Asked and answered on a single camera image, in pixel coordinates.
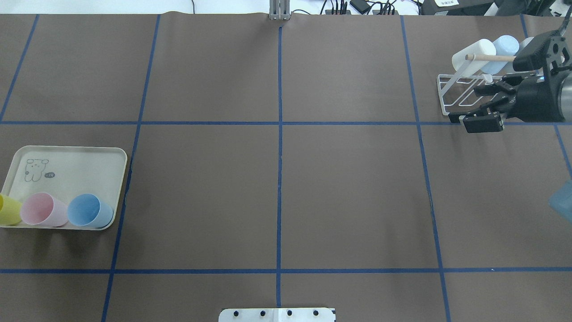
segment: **white tray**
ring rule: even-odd
[[[23,222],[0,227],[106,229],[115,220],[126,166],[127,154],[120,148],[25,146],[12,159],[3,194],[23,202],[34,193],[45,192],[66,205],[78,195],[94,194],[111,206],[113,218],[103,228],[78,227],[69,222],[61,227],[33,226]]]

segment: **table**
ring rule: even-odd
[[[0,318],[568,321],[572,225],[547,200],[572,127],[470,135],[435,88],[475,40],[560,22],[0,16],[0,178],[28,144],[130,157],[109,229],[0,230]]]

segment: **white label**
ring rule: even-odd
[[[456,6],[459,4],[458,0],[435,0],[435,4],[438,7],[450,7],[450,6]]]

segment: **cartoon dog print on tray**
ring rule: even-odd
[[[46,169],[46,164],[49,160],[42,159],[28,159],[26,163],[26,182],[38,182]]]

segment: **cup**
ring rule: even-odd
[[[0,194],[0,225],[15,225],[21,222],[21,207],[21,202]]]
[[[48,193],[36,193],[22,204],[20,217],[28,225],[59,227],[67,223],[67,206]]]
[[[93,194],[75,197],[67,207],[67,218],[76,226],[101,228],[113,218],[113,209]]]

